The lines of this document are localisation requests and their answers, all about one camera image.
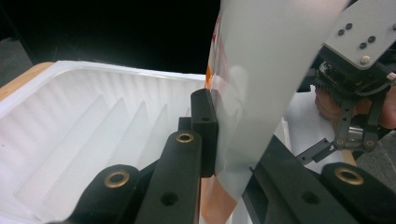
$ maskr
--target metal screw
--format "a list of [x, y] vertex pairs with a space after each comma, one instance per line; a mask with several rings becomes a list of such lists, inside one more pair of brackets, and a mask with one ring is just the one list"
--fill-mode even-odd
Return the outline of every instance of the metal screw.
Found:
[[348, 23], [348, 24], [346, 25], [346, 29], [347, 29], [347, 30], [352, 29], [352, 23]]
[[129, 180], [129, 174], [124, 170], [115, 171], [105, 178], [105, 185], [110, 189], [122, 187]]
[[391, 84], [390, 84], [390, 85], [392, 85], [392, 86], [395, 86], [395, 85], [396, 85], [396, 74], [394, 74], [394, 73], [389, 73], [389, 74], [387, 75], [387, 79], [388, 79], [389, 81], [391, 81]]
[[190, 133], [181, 133], [176, 137], [176, 140], [181, 143], [189, 143], [192, 142], [194, 136]]
[[366, 145], [369, 146], [369, 147], [372, 147], [374, 145], [374, 142], [373, 141], [367, 141]]
[[344, 30], [344, 29], [341, 29], [341, 30], [338, 31], [338, 35], [343, 35], [344, 32], [345, 32], [345, 30]]
[[369, 39], [368, 39], [368, 42], [369, 43], [375, 42], [375, 35], [370, 36]]
[[370, 62], [370, 56], [365, 55], [361, 57], [361, 64], [367, 64], [369, 62]]
[[338, 177], [338, 179], [350, 185], [358, 186], [364, 183], [363, 177], [358, 172], [346, 167], [337, 167], [334, 170], [334, 174]]
[[363, 42], [363, 43], [361, 43], [360, 45], [359, 45], [359, 48], [360, 49], [365, 49], [367, 47], [367, 43], [366, 42]]

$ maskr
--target screw hole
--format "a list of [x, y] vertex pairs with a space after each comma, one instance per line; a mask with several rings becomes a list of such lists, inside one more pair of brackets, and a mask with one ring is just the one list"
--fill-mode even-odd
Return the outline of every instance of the screw hole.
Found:
[[367, 47], [367, 43], [365, 43], [365, 42], [362, 42], [360, 45], [359, 45], [359, 48], [360, 49], [365, 49]]
[[375, 42], [375, 35], [371, 35], [368, 39], [369, 43], [374, 43]]
[[173, 192], [166, 192], [165, 194], [163, 194], [163, 196], [161, 196], [161, 202], [165, 206], [172, 206], [177, 202], [177, 200], [178, 197]]
[[176, 137], [176, 140], [181, 143], [189, 143], [194, 139], [194, 136], [190, 133], [181, 133]]
[[188, 140], [190, 140], [190, 137], [188, 135], [181, 135], [180, 139], [183, 141], [188, 141]]
[[345, 33], [345, 30], [341, 29], [338, 31], [338, 35], [343, 35]]
[[369, 147], [372, 147], [374, 145], [374, 142], [373, 141], [367, 141], [366, 145], [369, 146]]
[[335, 169], [334, 173], [340, 180], [350, 185], [358, 186], [364, 182], [363, 177], [359, 173], [345, 167], [338, 167]]
[[110, 189], [115, 189], [125, 185], [128, 180], [129, 174], [124, 170], [120, 170], [109, 174], [105, 178], [105, 185]]
[[346, 29], [347, 29], [347, 30], [352, 29], [352, 23], [348, 23], [348, 24], [346, 25]]
[[304, 192], [301, 197], [306, 203], [310, 204], [318, 204], [320, 203], [319, 197], [311, 191]]

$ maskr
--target black background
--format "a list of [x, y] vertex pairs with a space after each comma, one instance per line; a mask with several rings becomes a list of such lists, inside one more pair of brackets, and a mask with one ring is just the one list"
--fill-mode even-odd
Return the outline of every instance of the black background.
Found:
[[0, 30], [34, 64], [59, 60], [204, 73], [219, 0], [1, 0]]

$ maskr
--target plastic tray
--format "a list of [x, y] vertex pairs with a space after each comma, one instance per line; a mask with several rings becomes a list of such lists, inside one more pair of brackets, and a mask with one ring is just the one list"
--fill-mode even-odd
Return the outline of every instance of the plastic tray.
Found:
[[0, 223], [67, 218], [104, 168], [161, 156], [205, 76], [57, 62], [0, 102]]

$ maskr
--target white surface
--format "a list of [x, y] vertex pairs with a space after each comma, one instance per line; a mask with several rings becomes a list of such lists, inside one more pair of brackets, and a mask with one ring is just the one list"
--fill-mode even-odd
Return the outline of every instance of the white surface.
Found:
[[346, 0], [224, 0], [213, 43], [216, 173], [239, 201]]
[[0, 223], [65, 219], [99, 171], [157, 160], [204, 78], [57, 62], [19, 88], [0, 102]]
[[[297, 156], [314, 144], [327, 138], [334, 139], [332, 124], [323, 118], [315, 105], [315, 88], [311, 92], [295, 93], [291, 99], [285, 120], [289, 124], [291, 152]], [[321, 173], [324, 165], [344, 161], [342, 153], [335, 151], [324, 160], [315, 163], [311, 161], [305, 167]]]
[[248, 214], [248, 209], [241, 198], [238, 201], [233, 213], [228, 218], [226, 224], [253, 224]]

